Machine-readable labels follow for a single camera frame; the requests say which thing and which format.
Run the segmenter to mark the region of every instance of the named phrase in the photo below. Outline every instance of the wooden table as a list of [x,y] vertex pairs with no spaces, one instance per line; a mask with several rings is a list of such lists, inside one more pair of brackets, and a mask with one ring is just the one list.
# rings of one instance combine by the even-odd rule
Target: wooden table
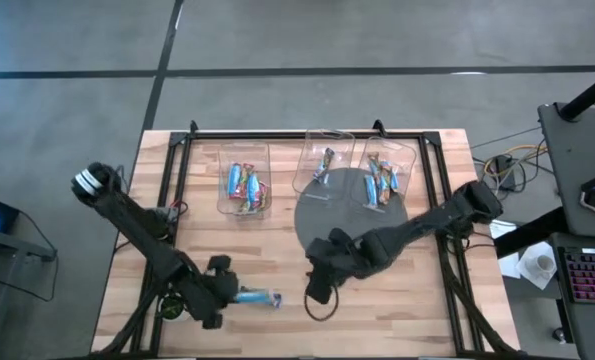
[[[452,189],[476,179],[466,132],[454,129],[440,133]],[[169,131],[147,131],[143,136],[130,195],[144,207],[156,205],[169,134]],[[353,166],[359,162],[364,142],[357,140]],[[414,141],[402,142],[419,149]],[[201,324],[194,321],[165,323],[161,356],[454,355],[433,236],[409,245],[388,270],[363,281],[350,279],[339,291],[340,306],[335,316],[324,323],[315,322],[307,316],[302,303],[307,284],[305,273],[311,266],[293,227],[296,198],[291,184],[303,141],[269,141],[272,215],[245,224],[228,220],[216,208],[217,151],[221,143],[218,140],[192,143],[184,194],[190,209],[180,219],[177,247],[187,252],[200,268],[205,268],[212,255],[230,255],[232,268],[242,285],[278,290],[284,297],[283,306],[273,310],[261,305],[230,305],[223,311],[224,326],[219,330],[202,330]],[[436,188],[441,189],[435,156],[430,151]],[[413,168],[405,206],[411,217],[429,208],[419,160]],[[477,231],[488,232],[485,227]],[[473,244],[490,243],[482,236],[473,236],[471,240]],[[502,338],[519,348],[494,248],[477,247],[466,255],[477,305]],[[93,350],[108,344],[134,310],[144,267],[144,257],[132,246],[115,255]],[[329,311],[314,301],[310,303],[316,314]],[[470,348],[465,311],[460,310]],[[147,339],[150,339],[149,331],[147,326]]]

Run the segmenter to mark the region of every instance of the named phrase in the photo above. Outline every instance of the desk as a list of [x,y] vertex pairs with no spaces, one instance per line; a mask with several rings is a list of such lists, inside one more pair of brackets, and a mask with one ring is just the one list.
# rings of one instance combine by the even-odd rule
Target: desk
[[[130,195],[144,207],[156,204],[169,136],[169,131],[147,131],[140,144]],[[441,139],[452,188],[476,179],[465,131],[442,130]],[[415,142],[401,141],[419,149]],[[161,356],[454,355],[434,237],[409,245],[388,270],[363,281],[350,279],[339,291],[340,307],[335,316],[324,323],[315,322],[302,303],[305,273],[311,266],[293,227],[296,197],[291,184],[303,140],[268,141],[272,214],[245,224],[228,220],[216,208],[217,151],[224,142],[192,142],[184,193],[189,211],[180,219],[177,247],[200,268],[205,268],[211,255],[230,255],[242,285],[277,289],[284,303],[279,310],[230,305],[223,311],[224,326],[219,330],[202,330],[194,321],[165,323]],[[353,166],[360,160],[364,143],[357,140]],[[413,168],[405,206],[411,217],[428,210],[419,162]],[[484,237],[471,239],[473,243],[490,243]],[[472,249],[467,259],[477,305],[504,340],[519,348],[494,248]],[[144,267],[144,257],[131,246],[115,255],[92,350],[107,345],[134,310]],[[311,305],[316,314],[329,310],[314,301]],[[466,343],[470,344],[465,312],[460,310]],[[148,338],[149,331],[147,326],[144,335]]]

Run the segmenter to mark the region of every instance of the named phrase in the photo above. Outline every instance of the clear plastic bin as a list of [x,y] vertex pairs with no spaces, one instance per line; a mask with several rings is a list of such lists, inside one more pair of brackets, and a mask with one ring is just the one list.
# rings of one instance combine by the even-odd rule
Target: clear plastic bin
[[[377,203],[376,206],[374,203],[371,206],[368,199],[366,175],[373,176],[375,161],[372,159],[375,156],[377,156],[377,163],[379,164],[376,170],[381,171],[384,165],[390,166],[394,182],[391,179],[388,204],[383,204],[379,201],[379,179],[381,178],[378,176],[379,179],[375,179]],[[401,142],[381,137],[371,137],[366,140],[366,147],[359,162],[358,169],[360,171],[353,173],[350,190],[353,207],[376,219],[388,218],[387,215],[391,213],[400,213],[401,209],[396,207],[403,206],[408,182],[416,159],[417,152]]]
[[[308,130],[301,151],[293,189],[316,200],[342,198],[348,189],[348,168],[353,158],[355,137],[337,130]],[[330,156],[327,170],[322,171],[322,161]]]
[[[245,165],[252,165],[252,171],[257,175],[260,185],[266,186],[265,201],[259,208],[252,209],[244,205],[248,199],[248,186],[245,187],[246,196],[244,198],[230,196],[228,179],[234,164],[239,164],[242,171]],[[238,142],[221,145],[219,148],[219,199],[217,201],[217,210],[237,219],[261,219],[270,214],[271,203],[272,183],[268,144]]]

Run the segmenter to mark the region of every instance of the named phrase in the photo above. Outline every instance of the rgb keyboard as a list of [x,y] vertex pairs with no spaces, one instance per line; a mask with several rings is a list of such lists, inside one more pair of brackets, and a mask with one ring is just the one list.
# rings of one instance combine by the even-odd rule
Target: rgb keyboard
[[565,253],[573,301],[595,304],[595,254]]

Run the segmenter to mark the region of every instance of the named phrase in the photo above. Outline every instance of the concrete floor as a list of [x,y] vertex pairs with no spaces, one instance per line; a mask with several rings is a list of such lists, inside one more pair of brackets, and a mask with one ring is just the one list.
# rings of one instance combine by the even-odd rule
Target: concrete floor
[[[0,71],[155,70],[173,4],[0,0]],[[595,65],[595,0],[187,0],[169,68],[515,65]],[[167,79],[153,127],[350,128],[379,118],[466,128],[477,144],[536,126],[538,105],[594,81],[592,72]],[[0,80],[0,200],[29,212],[61,258],[55,300],[15,294],[0,359],[90,348],[116,231],[75,200],[69,181],[95,160],[131,172],[152,88],[152,78]],[[474,155],[540,139],[532,132]],[[505,200],[504,218],[529,221],[558,203],[542,174]],[[52,268],[31,268],[24,286],[45,294]],[[554,301],[525,286],[507,283],[522,349],[575,357],[550,339]]]

